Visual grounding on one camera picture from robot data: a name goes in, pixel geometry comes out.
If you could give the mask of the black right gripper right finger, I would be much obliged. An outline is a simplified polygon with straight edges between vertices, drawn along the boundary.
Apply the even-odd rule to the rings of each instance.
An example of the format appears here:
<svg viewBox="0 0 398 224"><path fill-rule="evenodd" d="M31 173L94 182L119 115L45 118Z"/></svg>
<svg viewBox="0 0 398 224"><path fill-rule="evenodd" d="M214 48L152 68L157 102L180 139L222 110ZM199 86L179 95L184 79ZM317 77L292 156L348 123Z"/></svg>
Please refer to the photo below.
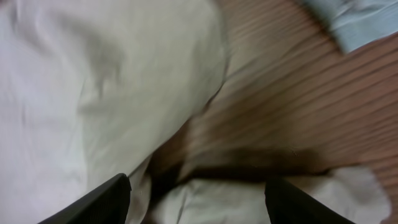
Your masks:
<svg viewBox="0 0 398 224"><path fill-rule="evenodd" d="M264 194L271 224L354 224L284 179L268 179Z"/></svg>

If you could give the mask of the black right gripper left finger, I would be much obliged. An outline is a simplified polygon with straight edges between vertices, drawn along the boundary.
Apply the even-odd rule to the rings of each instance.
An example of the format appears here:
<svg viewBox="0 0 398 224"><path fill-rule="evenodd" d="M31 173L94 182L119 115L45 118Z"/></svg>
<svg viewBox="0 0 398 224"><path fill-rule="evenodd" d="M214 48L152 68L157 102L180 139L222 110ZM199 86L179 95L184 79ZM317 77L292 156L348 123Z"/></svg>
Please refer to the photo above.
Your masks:
<svg viewBox="0 0 398 224"><path fill-rule="evenodd" d="M130 181L120 173L39 224L124 224L130 195Z"/></svg>

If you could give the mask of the beige khaki shorts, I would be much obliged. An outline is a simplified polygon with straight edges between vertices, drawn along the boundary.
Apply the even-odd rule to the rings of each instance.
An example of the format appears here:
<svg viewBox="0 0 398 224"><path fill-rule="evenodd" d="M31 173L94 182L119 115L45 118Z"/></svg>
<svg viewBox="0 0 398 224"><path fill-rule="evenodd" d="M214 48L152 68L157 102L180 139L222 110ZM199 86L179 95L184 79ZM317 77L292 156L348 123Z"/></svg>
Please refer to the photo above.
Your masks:
<svg viewBox="0 0 398 224"><path fill-rule="evenodd" d="M120 173L126 223L269 223L275 175L396 223L397 32L346 54L300 1L2 1L1 222Z"/></svg>

